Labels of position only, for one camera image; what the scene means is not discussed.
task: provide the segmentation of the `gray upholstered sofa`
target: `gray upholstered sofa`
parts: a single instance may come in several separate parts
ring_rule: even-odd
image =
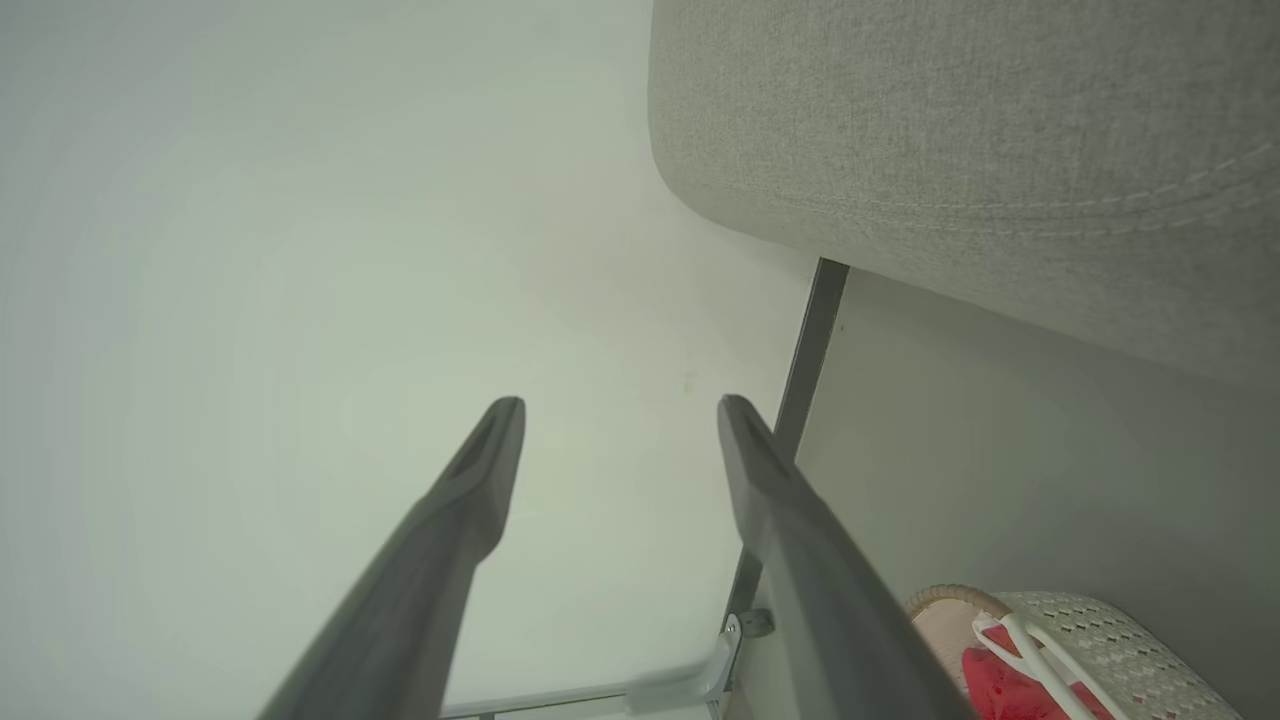
[[[707,218],[1280,388],[1280,3],[658,0],[650,63]]]

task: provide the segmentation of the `dark metal frame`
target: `dark metal frame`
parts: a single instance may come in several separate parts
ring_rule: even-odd
[[[796,340],[791,369],[787,372],[787,384],[782,389],[778,419],[773,423],[773,442],[792,461],[800,452],[800,438],[809,420],[813,396],[818,391],[818,377],[827,357],[831,333],[836,328],[836,314],[840,311],[840,299],[845,292],[847,275],[849,265],[835,260],[818,260],[818,269],[809,288],[809,302],[800,323],[800,337]],[[760,587],[760,560],[742,547],[742,552],[737,556],[733,584],[728,591],[728,602],[724,603],[724,616],[721,618],[722,628],[730,615],[742,616],[751,610],[755,592]]]

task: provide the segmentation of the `white wall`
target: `white wall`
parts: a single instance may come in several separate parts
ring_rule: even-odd
[[[812,260],[662,184],[648,15],[0,6],[0,715],[253,715],[504,393],[448,702],[709,650]]]

